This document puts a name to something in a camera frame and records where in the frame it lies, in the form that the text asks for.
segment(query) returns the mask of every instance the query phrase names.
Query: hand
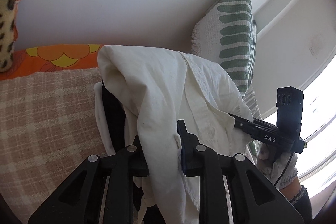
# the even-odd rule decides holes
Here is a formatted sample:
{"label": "hand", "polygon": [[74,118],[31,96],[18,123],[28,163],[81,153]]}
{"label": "hand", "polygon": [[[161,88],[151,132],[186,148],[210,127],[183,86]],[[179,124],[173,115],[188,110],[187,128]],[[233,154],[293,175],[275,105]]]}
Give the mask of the hand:
{"label": "hand", "polygon": [[[257,168],[273,184],[277,181],[277,179],[280,177],[281,173],[285,169],[285,166],[291,155],[290,152],[283,152],[281,156],[275,162],[273,162],[275,153],[275,147],[268,146],[263,143],[261,145],[260,152],[257,158]],[[283,174],[281,180],[276,185],[277,188],[283,189],[294,181],[297,175],[297,169],[295,168],[296,161],[297,155],[294,153],[287,170]]]}

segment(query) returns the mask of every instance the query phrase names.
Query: window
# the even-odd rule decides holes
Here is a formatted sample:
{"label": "window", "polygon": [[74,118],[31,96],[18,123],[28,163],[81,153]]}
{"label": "window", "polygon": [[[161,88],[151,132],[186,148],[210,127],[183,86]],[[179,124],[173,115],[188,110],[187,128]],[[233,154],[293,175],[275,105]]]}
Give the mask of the window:
{"label": "window", "polygon": [[[336,57],[303,96],[300,137],[307,148],[298,154],[296,166],[300,182],[313,197],[336,179]],[[264,120],[276,124],[277,113]]]}

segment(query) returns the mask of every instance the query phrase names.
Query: orange fabric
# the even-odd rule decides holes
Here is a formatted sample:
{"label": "orange fabric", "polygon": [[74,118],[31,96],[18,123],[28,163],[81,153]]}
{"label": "orange fabric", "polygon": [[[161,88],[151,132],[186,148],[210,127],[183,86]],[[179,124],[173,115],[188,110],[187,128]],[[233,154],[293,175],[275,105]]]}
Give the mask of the orange fabric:
{"label": "orange fabric", "polygon": [[17,51],[13,54],[12,67],[7,72],[0,73],[0,80],[27,76],[37,71],[95,68],[98,67],[97,54],[102,46],[59,44]]}

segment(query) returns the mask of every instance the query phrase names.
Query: black device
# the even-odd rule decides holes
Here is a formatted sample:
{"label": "black device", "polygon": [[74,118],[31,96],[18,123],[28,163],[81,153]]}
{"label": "black device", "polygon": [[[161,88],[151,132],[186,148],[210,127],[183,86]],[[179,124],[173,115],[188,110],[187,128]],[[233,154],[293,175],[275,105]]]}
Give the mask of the black device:
{"label": "black device", "polygon": [[254,119],[253,122],[236,115],[235,127],[250,134],[255,140],[261,141],[281,152],[302,153],[306,147],[300,138],[303,110],[303,92],[291,86],[277,90],[277,125]]}
{"label": "black device", "polygon": [[[177,122],[181,166],[187,177],[200,177],[200,224],[229,224],[223,175],[226,176],[234,224],[303,224],[286,198],[243,154],[218,155],[200,145]],[[28,224],[98,224],[104,187],[110,176],[103,224],[131,224],[133,176],[146,177],[148,167],[139,137],[116,155],[91,155],[32,214]]]}

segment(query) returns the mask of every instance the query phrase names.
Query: leopard print blanket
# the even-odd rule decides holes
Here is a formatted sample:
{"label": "leopard print blanket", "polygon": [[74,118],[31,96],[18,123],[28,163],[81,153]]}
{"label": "leopard print blanket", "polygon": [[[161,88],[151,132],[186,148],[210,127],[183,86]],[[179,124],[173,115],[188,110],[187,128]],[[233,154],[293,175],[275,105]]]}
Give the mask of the leopard print blanket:
{"label": "leopard print blanket", "polygon": [[13,43],[17,38],[15,17],[19,0],[0,0],[0,72],[10,69],[13,62]]}

